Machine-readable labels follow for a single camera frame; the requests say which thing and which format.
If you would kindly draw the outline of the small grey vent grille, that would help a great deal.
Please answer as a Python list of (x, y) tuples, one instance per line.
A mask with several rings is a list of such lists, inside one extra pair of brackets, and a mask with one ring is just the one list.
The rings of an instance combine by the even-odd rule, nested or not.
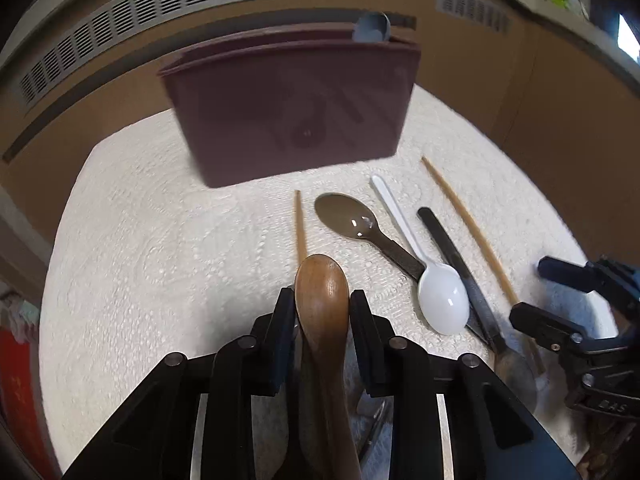
[(511, 20), (501, 6), (489, 0), (436, 0), (436, 10), (506, 34)]

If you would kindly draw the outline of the bamboo chopstick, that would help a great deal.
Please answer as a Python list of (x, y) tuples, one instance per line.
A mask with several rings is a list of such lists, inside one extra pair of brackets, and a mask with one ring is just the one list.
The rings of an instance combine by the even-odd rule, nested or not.
[(302, 193), (299, 190), (294, 192), (294, 219), (297, 264), (300, 266), (307, 258), (307, 241), (304, 225)]
[(451, 205), (454, 207), (454, 210), (457, 211), (458, 216), (461, 218), (466, 228), (472, 235), (475, 244), (477, 244), (478, 248), (480, 248), (480, 252), (482, 253), (483, 258), (488, 264), (492, 274), (494, 274), (494, 277), (496, 278), (503, 292), (503, 295), (506, 296), (507, 300), (509, 300), (511, 306), (514, 306), (514, 304), (518, 304), (520, 302), (520, 300), (518, 299), (518, 294), (513, 288), (509, 277), (506, 275), (506, 272), (504, 272), (500, 260), (492, 250), (491, 244), (489, 244), (488, 240), (486, 240), (485, 235), (475, 222), (472, 214), (469, 213), (469, 211), (464, 206), (464, 203), (462, 203), (462, 200), (460, 200), (456, 192), (454, 192), (454, 189), (433, 166), (433, 164), (425, 156), (422, 156), (421, 160), (428, 173), (431, 175), (439, 188), (448, 198)]

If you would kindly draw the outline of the blue plastic spoon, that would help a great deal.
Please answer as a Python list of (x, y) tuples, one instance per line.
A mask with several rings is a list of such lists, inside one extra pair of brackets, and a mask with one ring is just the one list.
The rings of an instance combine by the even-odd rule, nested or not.
[(382, 12), (363, 13), (355, 23), (352, 40), (360, 44), (390, 40), (390, 19)]

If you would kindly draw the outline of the dark brown glossy spoon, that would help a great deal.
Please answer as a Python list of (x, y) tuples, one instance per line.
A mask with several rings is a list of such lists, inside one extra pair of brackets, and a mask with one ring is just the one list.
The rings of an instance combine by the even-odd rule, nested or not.
[(409, 278), (420, 281), (425, 264), (386, 236), (378, 226), (375, 214), (360, 200), (340, 193), (324, 193), (314, 201), (314, 211), (330, 230), (351, 240), (372, 244)]

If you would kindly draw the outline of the white plastic spoon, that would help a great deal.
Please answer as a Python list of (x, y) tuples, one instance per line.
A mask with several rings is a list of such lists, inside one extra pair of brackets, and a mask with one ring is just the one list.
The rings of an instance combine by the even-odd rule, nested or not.
[(425, 266), (418, 281), (418, 303), (427, 323), (442, 335), (462, 332), (469, 321), (470, 302), (460, 275), (449, 264), (427, 257), (385, 180), (374, 174), (370, 182), (416, 258)]

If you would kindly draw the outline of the red paper banner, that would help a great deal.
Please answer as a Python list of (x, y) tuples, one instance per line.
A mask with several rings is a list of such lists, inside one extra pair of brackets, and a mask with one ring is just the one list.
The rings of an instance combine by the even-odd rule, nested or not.
[(32, 374), (32, 347), (17, 342), (11, 332), (1, 330), (1, 408), (10, 433), (29, 463), (43, 479), (58, 479), (44, 442)]

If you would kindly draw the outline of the white kitchen countertop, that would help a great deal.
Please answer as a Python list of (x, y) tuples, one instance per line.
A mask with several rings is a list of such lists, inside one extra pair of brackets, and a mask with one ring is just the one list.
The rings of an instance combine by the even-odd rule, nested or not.
[(631, 88), (639, 88), (639, 64), (622, 50), (617, 41), (605, 35), (588, 21), (589, 13), (582, 0), (570, 0), (567, 9), (559, 8), (547, 0), (509, 0), (519, 11), (560, 32), (580, 39), (585, 47), (600, 55), (611, 70)]

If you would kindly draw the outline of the black handled metal spoon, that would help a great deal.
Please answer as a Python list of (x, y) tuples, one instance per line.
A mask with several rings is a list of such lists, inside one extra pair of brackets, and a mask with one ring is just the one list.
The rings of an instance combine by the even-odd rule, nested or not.
[(446, 261), (458, 272), (468, 293), (470, 304), (480, 327), (495, 355), (495, 373), (532, 413), (537, 406), (537, 386), (532, 369), (518, 352), (513, 350), (502, 336), (498, 321), (480, 290), (480, 285), (462, 259), (458, 248), (451, 240), (431, 208), (421, 207), (418, 216), (430, 232), (432, 239)]

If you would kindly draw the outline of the maroon utensil holder box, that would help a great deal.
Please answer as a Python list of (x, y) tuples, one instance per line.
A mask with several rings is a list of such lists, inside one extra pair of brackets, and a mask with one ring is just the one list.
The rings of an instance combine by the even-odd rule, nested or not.
[(198, 174), (223, 188), (393, 156), (420, 58), (397, 35), (286, 25), (197, 44), (158, 76)]

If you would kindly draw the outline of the brown wooden spoon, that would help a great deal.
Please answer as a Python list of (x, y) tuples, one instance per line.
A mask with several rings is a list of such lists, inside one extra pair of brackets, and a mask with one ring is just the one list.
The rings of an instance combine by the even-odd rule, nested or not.
[(295, 303), (318, 373), (332, 477), (359, 479), (344, 386), (349, 290), (340, 265), (326, 255), (308, 256), (297, 270)]

